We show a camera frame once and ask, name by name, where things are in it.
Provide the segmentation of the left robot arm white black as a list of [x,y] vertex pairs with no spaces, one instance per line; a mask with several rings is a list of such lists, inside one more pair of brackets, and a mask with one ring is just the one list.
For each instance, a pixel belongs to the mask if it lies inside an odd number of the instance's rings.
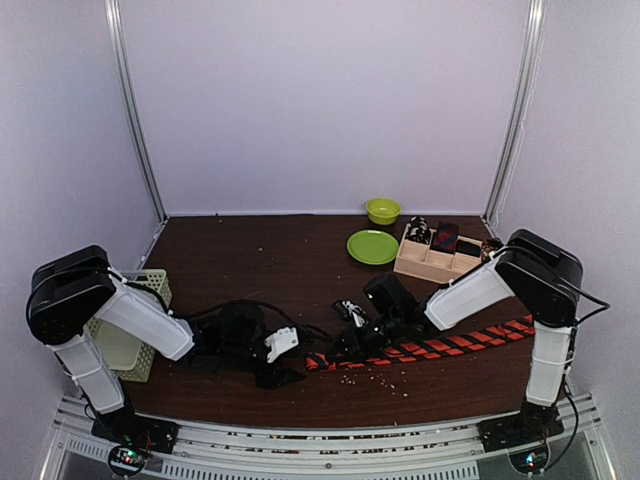
[[51,349],[106,429],[123,444],[144,433],[138,415],[126,408],[121,381],[107,366],[86,331],[93,319],[110,324],[153,347],[165,358],[213,373],[231,364],[253,371],[263,389],[304,380],[283,364],[306,340],[292,321],[268,329],[265,302],[239,299],[184,318],[150,288],[114,269],[106,251],[90,245],[39,266],[31,277],[25,318],[31,334]]

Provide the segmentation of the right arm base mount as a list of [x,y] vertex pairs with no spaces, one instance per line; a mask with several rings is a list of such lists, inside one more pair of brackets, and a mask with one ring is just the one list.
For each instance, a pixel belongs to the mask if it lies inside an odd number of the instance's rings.
[[477,428],[485,452],[540,443],[564,432],[556,405],[545,407],[528,401],[517,413],[481,421]]

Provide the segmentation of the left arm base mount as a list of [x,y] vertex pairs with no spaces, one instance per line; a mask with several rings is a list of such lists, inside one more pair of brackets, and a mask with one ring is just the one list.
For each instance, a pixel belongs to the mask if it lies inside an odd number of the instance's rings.
[[179,425],[168,420],[141,416],[130,400],[111,413],[93,411],[93,436],[144,452],[171,454],[178,436]]

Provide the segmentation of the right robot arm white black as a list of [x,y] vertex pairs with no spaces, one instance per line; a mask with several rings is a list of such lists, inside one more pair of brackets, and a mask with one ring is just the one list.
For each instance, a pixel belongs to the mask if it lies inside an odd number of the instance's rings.
[[535,440],[551,424],[569,362],[571,336],[583,278],[581,261],[526,229],[514,232],[487,261],[417,301],[393,274],[380,275],[364,289],[377,314],[368,316],[349,300],[333,304],[346,327],[333,355],[364,360],[400,340],[435,339],[462,320],[507,298],[516,298],[531,315],[535,340],[525,400],[513,419],[519,440]]

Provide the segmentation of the red navy striped tie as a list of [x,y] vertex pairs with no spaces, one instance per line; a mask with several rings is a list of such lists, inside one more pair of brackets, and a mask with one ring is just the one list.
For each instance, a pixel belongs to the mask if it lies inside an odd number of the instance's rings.
[[467,334],[400,343],[363,360],[347,360],[344,356],[330,359],[326,354],[310,353],[305,357],[305,368],[309,372],[331,372],[439,360],[502,347],[534,335],[533,317],[527,315]]

